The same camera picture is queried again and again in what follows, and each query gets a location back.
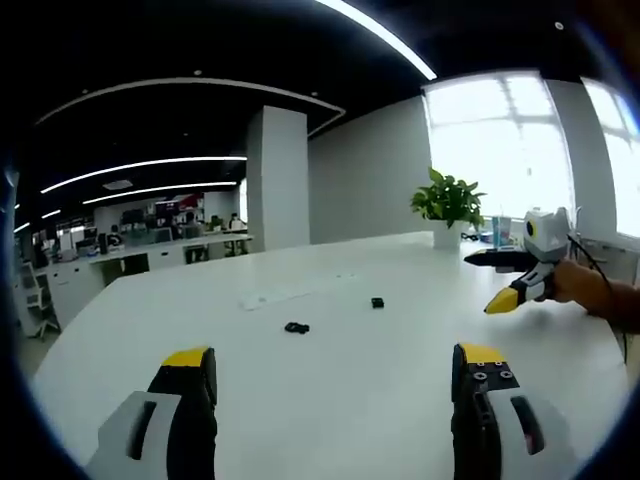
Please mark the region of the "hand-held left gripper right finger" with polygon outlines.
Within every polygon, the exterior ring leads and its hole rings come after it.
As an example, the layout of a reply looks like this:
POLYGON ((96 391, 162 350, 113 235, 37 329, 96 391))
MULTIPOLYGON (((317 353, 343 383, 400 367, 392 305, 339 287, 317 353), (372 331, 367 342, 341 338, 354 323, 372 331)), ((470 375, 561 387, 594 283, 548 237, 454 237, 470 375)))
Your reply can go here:
POLYGON ((570 479, 564 416, 527 392, 496 349, 458 343, 452 354, 455 479, 570 479))

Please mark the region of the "person's right hand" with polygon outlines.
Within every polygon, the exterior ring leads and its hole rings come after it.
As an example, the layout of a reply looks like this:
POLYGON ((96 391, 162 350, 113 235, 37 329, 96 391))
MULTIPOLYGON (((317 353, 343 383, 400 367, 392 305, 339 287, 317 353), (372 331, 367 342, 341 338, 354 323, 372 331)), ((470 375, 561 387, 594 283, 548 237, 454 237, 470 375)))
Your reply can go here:
POLYGON ((610 289, 602 276, 571 260, 555 268, 552 298, 560 303, 575 302, 590 314, 605 318, 611 307, 610 289))

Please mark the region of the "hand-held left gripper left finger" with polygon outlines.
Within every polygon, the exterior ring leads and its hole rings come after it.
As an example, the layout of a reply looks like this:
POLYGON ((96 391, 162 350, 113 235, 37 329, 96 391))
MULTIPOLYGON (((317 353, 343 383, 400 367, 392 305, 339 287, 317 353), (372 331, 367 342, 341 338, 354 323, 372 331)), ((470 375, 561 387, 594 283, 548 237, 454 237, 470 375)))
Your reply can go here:
POLYGON ((85 472, 92 479, 213 479, 217 400, 213 348, 170 355, 147 390, 131 393, 100 426, 85 472))

